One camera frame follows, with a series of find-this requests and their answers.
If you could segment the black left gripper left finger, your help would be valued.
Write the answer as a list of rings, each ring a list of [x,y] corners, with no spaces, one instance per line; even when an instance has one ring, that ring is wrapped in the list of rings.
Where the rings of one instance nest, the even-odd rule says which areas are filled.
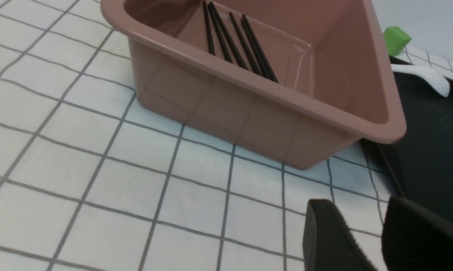
[[[303,257],[306,271],[376,271],[328,199],[310,199],[307,204]]]

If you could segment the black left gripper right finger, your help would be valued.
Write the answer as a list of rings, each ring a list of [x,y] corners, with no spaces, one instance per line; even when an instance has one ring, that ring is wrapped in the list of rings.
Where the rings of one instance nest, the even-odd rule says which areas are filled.
[[[392,196],[382,230],[389,271],[453,271],[453,223],[421,205]]]

